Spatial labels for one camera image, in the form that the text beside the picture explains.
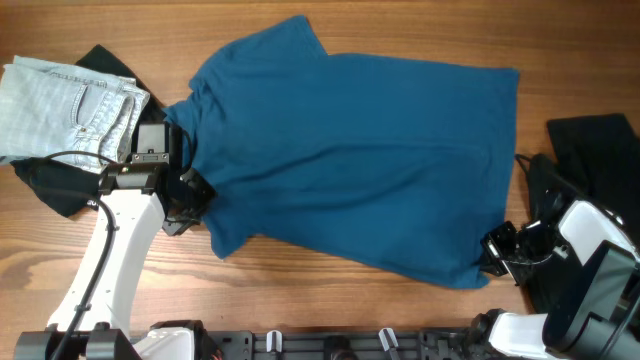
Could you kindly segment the blue t-shirt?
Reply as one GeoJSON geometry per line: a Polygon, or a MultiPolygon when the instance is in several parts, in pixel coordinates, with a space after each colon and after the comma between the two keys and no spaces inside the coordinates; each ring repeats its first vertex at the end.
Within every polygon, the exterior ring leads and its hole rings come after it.
{"type": "Polygon", "coordinates": [[[518,85],[512,68],[332,55],[295,16],[219,49],[166,117],[216,191],[218,257],[265,235],[476,289],[481,239],[505,216],[518,85]]]}

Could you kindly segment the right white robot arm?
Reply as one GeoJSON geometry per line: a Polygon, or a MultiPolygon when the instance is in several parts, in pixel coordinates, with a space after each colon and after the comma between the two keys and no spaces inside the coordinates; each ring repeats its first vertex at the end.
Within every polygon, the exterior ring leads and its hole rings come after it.
{"type": "Polygon", "coordinates": [[[636,359],[639,356],[639,255],[613,213],[585,200],[521,230],[506,222],[482,241],[490,270],[519,285],[561,262],[547,278],[556,299],[546,312],[491,310],[469,334],[514,359],[636,359]]]}

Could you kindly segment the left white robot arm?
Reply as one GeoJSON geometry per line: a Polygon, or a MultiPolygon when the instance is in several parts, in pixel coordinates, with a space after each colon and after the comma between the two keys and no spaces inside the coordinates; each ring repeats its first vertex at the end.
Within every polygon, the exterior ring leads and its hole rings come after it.
{"type": "Polygon", "coordinates": [[[161,321],[130,337],[136,289],[158,231],[198,224],[213,197],[192,168],[193,145],[176,125],[146,124],[127,163],[107,165],[93,202],[96,225],[76,276],[42,331],[22,333],[17,359],[219,359],[199,320],[161,321]]]}

